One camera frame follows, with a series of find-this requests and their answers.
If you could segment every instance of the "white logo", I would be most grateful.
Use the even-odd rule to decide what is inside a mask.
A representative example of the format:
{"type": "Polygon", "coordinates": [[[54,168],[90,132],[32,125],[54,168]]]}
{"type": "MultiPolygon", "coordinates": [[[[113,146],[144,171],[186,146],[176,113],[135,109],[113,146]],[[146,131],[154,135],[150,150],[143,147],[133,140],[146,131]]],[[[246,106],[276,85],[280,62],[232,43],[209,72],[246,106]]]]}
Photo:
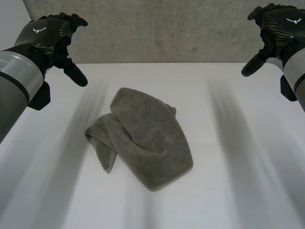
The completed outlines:
{"type": "Polygon", "coordinates": [[[295,23],[295,24],[298,24],[301,20],[302,20],[302,18],[300,18],[298,21],[293,21],[293,20],[290,20],[290,19],[288,19],[288,18],[286,18],[288,21],[291,21],[291,22],[293,22],[293,23],[295,23]]]}
{"type": "Polygon", "coordinates": [[[33,29],[33,30],[34,30],[34,32],[39,33],[39,32],[41,32],[41,31],[45,30],[46,28],[47,28],[47,27],[44,27],[42,30],[35,30],[35,29],[33,29]]]}

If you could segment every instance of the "white tabletop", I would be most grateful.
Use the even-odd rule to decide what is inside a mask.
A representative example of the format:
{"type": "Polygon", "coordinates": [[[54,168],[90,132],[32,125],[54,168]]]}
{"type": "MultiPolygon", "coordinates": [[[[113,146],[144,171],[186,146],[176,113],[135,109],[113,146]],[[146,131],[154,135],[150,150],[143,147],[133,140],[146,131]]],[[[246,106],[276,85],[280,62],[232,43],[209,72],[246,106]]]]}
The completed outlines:
{"type": "Polygon", "coordinates": [[[80,88],[51,69],[51,103],[26,109],[0,145],[0,229],[305,227],[305,114],[267,64],[80,64],[80,88]],[[148,191],[116,158],[103,171],[84,130],[121,87],[177,108],[191,172],[148,191]]]}

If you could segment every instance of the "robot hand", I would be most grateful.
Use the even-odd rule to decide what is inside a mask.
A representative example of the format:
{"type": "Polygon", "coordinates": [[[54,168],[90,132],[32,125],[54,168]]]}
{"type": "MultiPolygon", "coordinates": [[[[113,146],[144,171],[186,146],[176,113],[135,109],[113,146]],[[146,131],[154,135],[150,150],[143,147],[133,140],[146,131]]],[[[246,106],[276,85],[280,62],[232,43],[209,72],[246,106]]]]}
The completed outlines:
{"type": "MultiPolygon", "coordinates": [[[[242,69],[243,76],[254,74],[268,58],[277,58],[285,64],[283,51],[305,37],[305,10],[299,10],[294,6],[271,3],[264,8],[257,7],[250,13],[248,20],[255,20],[260,27],[264,47],[242,69]]],[[[289,57],[300,49],[290,53],[289,57]]],[[[297,100],[284,76],[281,78],[281,93],[290,101],[297,100]]]]}
{"type": "Polygon", "coordinates": [[[30,21],[23,28],[15,46],[26,44],[34,47],[35,51],[44,53],[48,69],[52,66],[63,68],[64,73],[77,85],[86,86],[86,77],[71,58],[67,57],[67,46],[71,44],[72,35],[77,28],[87,25],[88,23],[76,14],[43,16],[37,21],[30,21]]]}

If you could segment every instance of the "gray towel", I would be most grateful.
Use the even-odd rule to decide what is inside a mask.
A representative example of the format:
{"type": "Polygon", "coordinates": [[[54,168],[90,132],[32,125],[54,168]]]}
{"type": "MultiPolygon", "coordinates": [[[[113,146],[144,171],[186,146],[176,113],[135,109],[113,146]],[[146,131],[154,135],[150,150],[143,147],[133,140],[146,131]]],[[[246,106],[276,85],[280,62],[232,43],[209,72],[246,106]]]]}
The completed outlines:
{"type": "Polygon", "coordinates": [[[176,109],[145,93],[121,88],[110,114],[85,131],[107,173],[116,154],[152,191],[193,167],[192,155],[175,115],[176,109]]]}

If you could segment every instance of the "robotic arm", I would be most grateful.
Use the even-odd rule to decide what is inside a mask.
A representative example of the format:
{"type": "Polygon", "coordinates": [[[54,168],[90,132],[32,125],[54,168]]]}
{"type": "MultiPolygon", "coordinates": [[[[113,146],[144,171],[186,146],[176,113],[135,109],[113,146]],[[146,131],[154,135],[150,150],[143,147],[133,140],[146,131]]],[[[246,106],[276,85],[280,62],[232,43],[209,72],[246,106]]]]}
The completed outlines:
{"type": "Polygon", "coordinates": [[[44,81],[52,66],[63,68],[79,86],[87,79],[67,58],[67,46],[79,26],[88,23],[65,13],[31,21],[21,31],[14,47],[0,52],[0,143],[27,106],[41,110],[51,100],[44,81]]]}
{"type": "Polygon", "coordinates": [[[260,27],[264,48],[243,68],[242,75],[254,74],[268,58],[281,60],[281,93],[290,101],[298,100],[305,111],[305,10],[272,3],[257,7],[248,20],[260,27]]]}

